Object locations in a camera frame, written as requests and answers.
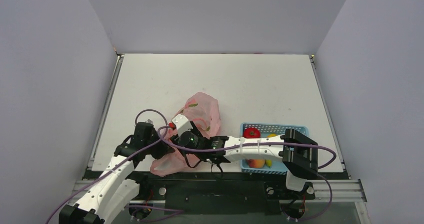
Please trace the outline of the pink plastic bag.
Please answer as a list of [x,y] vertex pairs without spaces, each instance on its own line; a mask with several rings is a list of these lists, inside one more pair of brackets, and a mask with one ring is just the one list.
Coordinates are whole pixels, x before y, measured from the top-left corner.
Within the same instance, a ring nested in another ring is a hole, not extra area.
[[[193,121],[204,137],[210,138],[221,134],[221,117],[219,102],[215,98],[198,92],[190,97],[178,114],[186,116]],[[185,157],[178,150],[154,160],[150,172],[156,176],[164,177],[181,171],[188,171],[200,162],[195,155],[187,154]]]

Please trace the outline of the red fake fruit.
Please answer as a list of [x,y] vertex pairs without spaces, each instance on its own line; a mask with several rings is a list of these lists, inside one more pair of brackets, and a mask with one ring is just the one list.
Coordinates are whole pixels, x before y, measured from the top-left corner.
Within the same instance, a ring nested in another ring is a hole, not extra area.
[[242,136],[244,138],[247,138],[247,139],[260,138],[261,137],[261,133],[260,133],[260,131],[257,128],[249,127],[249,128],[246,128],[243,131]]

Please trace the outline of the orange fake fruit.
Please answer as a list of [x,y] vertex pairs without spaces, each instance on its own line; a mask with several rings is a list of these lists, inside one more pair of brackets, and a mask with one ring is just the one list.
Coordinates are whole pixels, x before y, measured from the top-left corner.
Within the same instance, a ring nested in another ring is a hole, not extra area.
[[261,169],[264,167],[266,161],[262,159],[249,159],[249,160],[246,160],[246,163],[249,168]]

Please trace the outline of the yellow fake banana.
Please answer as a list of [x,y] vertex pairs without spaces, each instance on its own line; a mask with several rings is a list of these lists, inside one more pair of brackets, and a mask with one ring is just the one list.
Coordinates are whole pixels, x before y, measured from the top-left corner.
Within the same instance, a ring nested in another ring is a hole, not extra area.
[[[268,135],[268,138],[270,138],[270,137],[275,137],[276,136],[276,134],[274,134],[274,133],[272,133],[272,134],[269,134]],[[272,165],[273,165],[273,162],[271,161],[271,160],[265,160],[265,165],[268,167],[268,168],[271,168],[272,167]]]

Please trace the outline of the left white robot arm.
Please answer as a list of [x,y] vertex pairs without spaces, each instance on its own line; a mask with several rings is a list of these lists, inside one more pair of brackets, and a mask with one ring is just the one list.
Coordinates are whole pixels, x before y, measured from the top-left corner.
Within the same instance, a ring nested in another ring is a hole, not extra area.
[[134,133],[118,145],[106,169],[94,181],[77,191],[85,192],[74,204],[65,203],[60,224],[110,224],[133,199],[148,195],[148,177],[135,171],[146,156],[156,159],[170,153],[163,141],[168,129],[156,129],[149,122],[136,124]]

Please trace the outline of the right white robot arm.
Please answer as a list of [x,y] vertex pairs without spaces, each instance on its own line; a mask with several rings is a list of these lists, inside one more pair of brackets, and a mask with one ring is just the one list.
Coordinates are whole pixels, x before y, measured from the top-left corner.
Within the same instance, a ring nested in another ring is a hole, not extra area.
[[285,165],[286,178],[283,193],[296,197],[304,190],[308,180],[318,173],[317,143],[294,129],[274,137],[206,137],[191,122],[172,122],[176,131],[172,142],[182,153],[193,154],[203,162],[215,165],[240,160],[270,160]]

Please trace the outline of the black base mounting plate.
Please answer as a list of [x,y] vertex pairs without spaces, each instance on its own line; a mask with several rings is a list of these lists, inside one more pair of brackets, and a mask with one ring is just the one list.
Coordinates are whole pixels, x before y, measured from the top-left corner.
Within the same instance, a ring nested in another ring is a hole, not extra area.
[[305,212],[305,201],[330,208],[343,190],[340,180],[319,177],[307,181],[300,191],[286,187],[286,175],[247,173],[179,173],[168,177],[154,177],[146,172],[135,172],[130,177],[140,182],[134,204],[164,203],[166,213],[173,209],[186,215],[265,215]]

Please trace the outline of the blue plastic basket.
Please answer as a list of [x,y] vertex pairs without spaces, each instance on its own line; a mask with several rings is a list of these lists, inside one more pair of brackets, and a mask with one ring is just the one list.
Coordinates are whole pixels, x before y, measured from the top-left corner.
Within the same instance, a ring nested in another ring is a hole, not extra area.
[[[296,126],[296,125],[282,125],[282,124],[261,124],[261,123],[241,123],[240,125],[240,135],[242,136],[246,129],[256,128],[260,132],[262,138],[266,138],[269,135],[282,135],[285,133],[286,129],[294,129],[309,136],[309,130],[306,126]],[[268,167],[264,165],[262,168],[251,168],[246,160],[241,160],[240,168],[243,173],[257,173],[257,174],[276,174],[283,175],[288,169],[283,163],[272,162],[272,165]]]

